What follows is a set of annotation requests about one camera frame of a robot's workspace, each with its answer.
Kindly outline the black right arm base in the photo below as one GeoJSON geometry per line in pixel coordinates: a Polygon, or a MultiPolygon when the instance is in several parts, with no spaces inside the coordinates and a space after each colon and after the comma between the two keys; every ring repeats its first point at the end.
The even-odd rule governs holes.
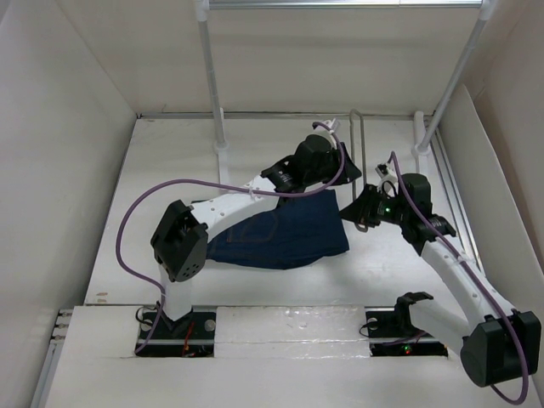
{"type": "Polygon", "coordinates": [[[447,347],[411,323],[409,307],[432,300],[426,292],[407,292],[394,306],[365,307],[359,334],[369,341],[371,357],[447,357],[447,347]]]}

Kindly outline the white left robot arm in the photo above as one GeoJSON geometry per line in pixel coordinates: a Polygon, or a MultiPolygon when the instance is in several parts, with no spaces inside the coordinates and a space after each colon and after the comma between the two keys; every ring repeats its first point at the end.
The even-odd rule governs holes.
{"type": "Polygon", "coordinates": [[[191,280],[203,269],[212,239],[289,201],[365,178],[366,171],[352,161],[343,142],[313,133],[293,154],[241,187],[225,186],[224,194],[191,205],[172,202],[150,239],[165,292],[160,301],[162,330],[180,337],[189,329],[191,280]]]}

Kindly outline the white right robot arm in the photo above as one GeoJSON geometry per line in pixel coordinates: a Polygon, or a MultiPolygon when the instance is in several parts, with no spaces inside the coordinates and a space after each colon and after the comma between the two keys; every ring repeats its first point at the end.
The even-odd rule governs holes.
{"type": "Polygon", "coordinates": [[[541,322],[531,311],[518,311],[467,257],[454,228],[433,212],[425,176],[403,174],[394,196],[368,184],[340,216],[365,227],[399,226],[464,313],[451,313],[426,292],[407,292],[395,304],[393,324],[398,332],[411,335],[419,329],[435,337],[459,355],[468,377],[481,388],[537,372],[541,322]]]}

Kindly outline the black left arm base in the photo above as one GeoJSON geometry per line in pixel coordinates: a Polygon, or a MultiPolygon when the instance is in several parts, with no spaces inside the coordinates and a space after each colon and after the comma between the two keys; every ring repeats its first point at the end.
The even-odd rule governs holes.
{"type": "Polygon", "coordinates": [[[192,309],[179,321],[165,317],[156,319],[158,306],[142,306],[137,309],[135,319],[139,323],[139,334],[134,353],[143,358],[208,358],[214,356],[217,327],[216,309],[192,309]]]}

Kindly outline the dark blue denim trousers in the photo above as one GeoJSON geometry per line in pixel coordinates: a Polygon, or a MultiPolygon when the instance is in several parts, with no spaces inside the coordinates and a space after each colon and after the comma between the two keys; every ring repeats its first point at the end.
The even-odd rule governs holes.
{"type": "Polygon", "coordinates": [[[261,212],[223,231],[207,258],[258,269],[295,269],[349,250],[337,195],[324,190],[261,212]]]}

